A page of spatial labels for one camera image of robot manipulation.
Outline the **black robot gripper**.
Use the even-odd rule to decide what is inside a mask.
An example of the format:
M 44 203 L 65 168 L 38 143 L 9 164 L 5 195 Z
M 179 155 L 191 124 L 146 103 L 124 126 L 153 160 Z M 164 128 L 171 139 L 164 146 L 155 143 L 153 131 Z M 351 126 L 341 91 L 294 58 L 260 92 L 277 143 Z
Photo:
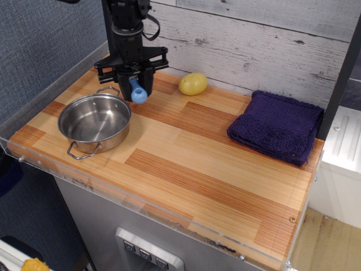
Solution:
M 118 82 L 122 95 L 128 102 L 132 101 L 129 77 L 138 76 L 140 86 L 150 96 L 155 71 L 167 68 L 169 64 L 166 58 L 167 48 L 143 46 L 143 29 L 111 27 L 113 48 L 110 49 L 110 56 L 94 64 L 98 70 L 99 82 Z

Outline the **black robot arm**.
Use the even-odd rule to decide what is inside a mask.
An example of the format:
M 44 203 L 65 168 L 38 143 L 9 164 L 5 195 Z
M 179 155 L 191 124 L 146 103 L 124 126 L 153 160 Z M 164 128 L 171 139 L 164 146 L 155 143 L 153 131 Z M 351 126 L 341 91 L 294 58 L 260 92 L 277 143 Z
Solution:
M 151 37 L 144 33 L 143 20 L 160 25 L 149 14 L 150 1 L 103 1 L 102 6 L 109 56 L 94 64 L 99 82 L 115 82 L 126 101 L 145 103 L 152 93 L 155 72 L 169 64 L 167 48 L 143 45 L 144 38 L 153 41 L 160 34 L 160 30 Z

